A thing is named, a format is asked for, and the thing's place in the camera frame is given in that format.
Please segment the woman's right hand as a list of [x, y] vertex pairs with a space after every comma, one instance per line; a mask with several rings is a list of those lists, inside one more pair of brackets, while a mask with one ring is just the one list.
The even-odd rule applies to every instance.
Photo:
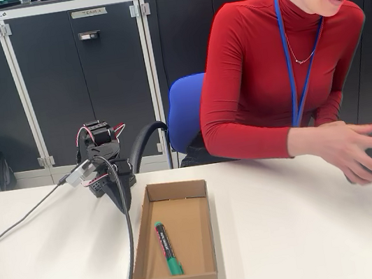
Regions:
[[336, 121], [318, 127], [292, 128], [287, 136], [289, 156], [315, 155], [340, 169], [358, 185], [372, 183], [372, 124]]

